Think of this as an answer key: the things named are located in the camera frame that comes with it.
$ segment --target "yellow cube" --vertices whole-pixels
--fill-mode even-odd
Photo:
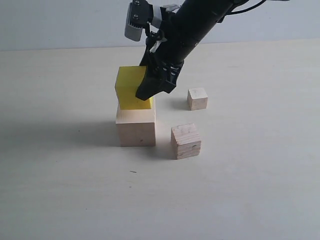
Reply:
[[[136,92],[146,75],[146,66],[121,66],[115,82],[115,91],[121,110],[152,108],[152,97],[146,101],[136,97]]]

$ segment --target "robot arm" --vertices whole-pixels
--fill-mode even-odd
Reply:
[[[129,4],[125,36],[138,42],[143,29],[147,36],[140,63],[147,68],[136,97],[145,101],[160,92],[171,93],[177,86],[185,58],[217,23],[227,15],[247,12],[266,0],[242,11],[233,11],[248,1],[186,0],[181,7],[175,4],[159,7],[146,0],[133,0]],[[150,31],[150,25],[158,31]]]

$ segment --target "cable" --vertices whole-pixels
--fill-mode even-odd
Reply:
[[[247,8],[247,9],[240,10],[240,11],[232,11],[232,12],[227,13],[227,15],[243,14],[243,13],[249,12],[250,10],[259,7],[260,5],[262,5],[263,3],[265,3],[266,1],[267,1],[267,0],[262,0],[261,2],[257,3],[256,5],[253,5],[253,6],[249,7],[249,8]]]

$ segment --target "large wooden block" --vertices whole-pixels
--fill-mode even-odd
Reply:
[[[200,154],[201,138],[195,124],[171,128],[171,145],[176,159],[185,159]]]
[[[115,82],[115,91],[121,110],[151,109],[153,99],[142,101],[136,98],[136,92],[142,83],[146,66],[121,66]]]
[[[116,126],[121,147],[156,145],[156,106],[151,109],[122,110],[118,106]]]
[[[192,88],[188,90],[187,97],[190,110],[206,109],[208,104],[208,95],[204,88]]]

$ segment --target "wooden block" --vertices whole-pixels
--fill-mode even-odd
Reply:
[[[185,159],[200,154],[201,138],[195,124],[171,128],[171,145],[176,159]]]
[[[204,88],[192,88],[188,90],[187,97],[190,110],[206,109],[208,104],[208,95]]]
[[[146,66],[121,66],[115,82],[115,92],[121,110],[151,109],[153,99],[142,101],[136,92],[146,74]]]
[[[152,147],[156,145],[156,106],[151,109],[122,110],[118,105],[116,126],[121,147]]]

